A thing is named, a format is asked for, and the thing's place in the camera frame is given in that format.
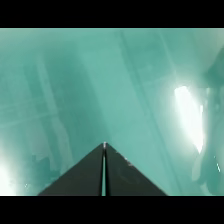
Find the glossy surface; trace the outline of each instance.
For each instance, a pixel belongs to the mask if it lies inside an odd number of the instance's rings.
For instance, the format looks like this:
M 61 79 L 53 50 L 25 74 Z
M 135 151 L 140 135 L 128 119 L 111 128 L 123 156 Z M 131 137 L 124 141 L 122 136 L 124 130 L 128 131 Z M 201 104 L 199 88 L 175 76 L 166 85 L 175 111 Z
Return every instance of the glossy surface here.
M 210 195 L 195 180 L 224 123 L 202 129 L 198 95 L 223 44 L 223 29 L 1 29 L 0 194 L 37 195 L 106 141 L 168 195 Z

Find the green glass surface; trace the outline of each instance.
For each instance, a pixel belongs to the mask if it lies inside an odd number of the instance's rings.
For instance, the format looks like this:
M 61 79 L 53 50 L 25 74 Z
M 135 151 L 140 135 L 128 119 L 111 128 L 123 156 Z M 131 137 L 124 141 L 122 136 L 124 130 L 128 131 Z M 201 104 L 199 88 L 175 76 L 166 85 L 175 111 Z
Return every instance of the green glass surface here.
M 223 29 L 0 29 L 0 195 L 37 195 L 102 142 L 168 195 L 224 188 L 222 110 L 215 131 L 200 121 L 223 44 Z

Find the glass panel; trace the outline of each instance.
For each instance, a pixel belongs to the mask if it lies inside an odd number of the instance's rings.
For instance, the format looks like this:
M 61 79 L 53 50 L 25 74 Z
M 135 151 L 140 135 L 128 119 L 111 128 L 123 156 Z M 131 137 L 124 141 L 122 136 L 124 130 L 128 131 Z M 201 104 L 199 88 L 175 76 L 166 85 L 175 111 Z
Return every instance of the glass panel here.
M 109 142 L 168 195 L 224 195 L 223 29 L 0 29 L 0 195 Z

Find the black bar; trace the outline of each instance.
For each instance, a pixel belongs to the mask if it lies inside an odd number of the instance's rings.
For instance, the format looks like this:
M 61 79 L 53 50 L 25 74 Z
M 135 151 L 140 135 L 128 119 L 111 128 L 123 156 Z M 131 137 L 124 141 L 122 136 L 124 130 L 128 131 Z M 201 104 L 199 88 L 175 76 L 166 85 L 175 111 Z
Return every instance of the black bar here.
M 105 156 L 106 196 L 166 196 L 108 144 Z
M 101 196 L 103 144 L 42 191 L 39 196 Z

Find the teal surface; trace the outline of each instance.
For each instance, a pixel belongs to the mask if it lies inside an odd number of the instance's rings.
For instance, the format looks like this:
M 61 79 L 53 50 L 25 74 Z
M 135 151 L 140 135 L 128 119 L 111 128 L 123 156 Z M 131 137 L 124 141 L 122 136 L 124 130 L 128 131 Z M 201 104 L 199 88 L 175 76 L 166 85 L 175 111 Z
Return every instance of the teal surface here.
M 195 86 L 223 44 L 223 29 L 0 29 L 0 195 L 37 195 L 105 141 L 168 195 L 211 195 Z

